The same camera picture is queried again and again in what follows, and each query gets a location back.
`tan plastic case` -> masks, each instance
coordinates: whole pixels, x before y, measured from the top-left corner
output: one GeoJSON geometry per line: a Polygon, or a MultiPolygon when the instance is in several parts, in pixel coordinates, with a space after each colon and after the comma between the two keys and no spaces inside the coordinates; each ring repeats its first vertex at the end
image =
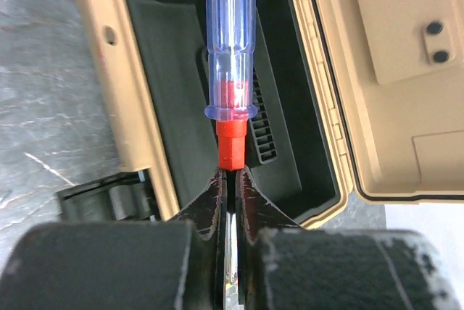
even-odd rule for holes
{"type": "MultiPolygon", "coordinates": [[[[126,172],[149,169],[163,219],[173,180],[125,0],[78,0],[126,172]]],[[[294,0],[341,200],[464,199],[464,0],[294,0]],[[438,23],[439,30],[428,30],[438,23]]]]}

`screwdriver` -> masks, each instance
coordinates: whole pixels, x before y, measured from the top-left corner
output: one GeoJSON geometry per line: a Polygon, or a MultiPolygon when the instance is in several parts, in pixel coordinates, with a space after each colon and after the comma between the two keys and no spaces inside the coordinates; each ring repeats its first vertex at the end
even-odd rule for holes
{"type": "Polygon", "coordinates": [[[252,103],[256,0],[206,0],[210,104],[216,120],[219,167],[245,167],[247,120],[252,103]]]}

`slotted vent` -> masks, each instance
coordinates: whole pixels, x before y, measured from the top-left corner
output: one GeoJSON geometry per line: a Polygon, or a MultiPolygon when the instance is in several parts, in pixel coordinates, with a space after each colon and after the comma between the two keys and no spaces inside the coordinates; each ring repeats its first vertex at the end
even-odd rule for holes
{"type": "Polygon", "coordinates": [[[274,137],[270,129],[268,113],[262,97],[258,76],[253,69],[253,104],[258,108],[257,115],[251,120],[251,131],[256,147],[258,159],[261,164],[273,161],[277,157],[274,137]]]}

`red plastic tip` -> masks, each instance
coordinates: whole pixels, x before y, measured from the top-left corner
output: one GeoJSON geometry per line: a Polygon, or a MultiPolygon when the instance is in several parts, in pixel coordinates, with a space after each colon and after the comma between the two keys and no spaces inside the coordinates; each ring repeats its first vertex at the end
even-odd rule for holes
{"type": "Polygon", "coordinates": [[[224,170],[240,170],[245,167],[246,120],[216,122],[219,151],[219,167],[224,170]]]}

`lid panel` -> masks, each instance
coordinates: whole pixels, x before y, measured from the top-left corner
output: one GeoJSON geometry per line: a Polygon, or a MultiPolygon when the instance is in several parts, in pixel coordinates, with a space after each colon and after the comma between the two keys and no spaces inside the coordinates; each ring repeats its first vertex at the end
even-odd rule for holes
{"type": "Polygon", "coordinates": [[[464,0],[317,3],[357,191],[464,194],[464,0]]]}

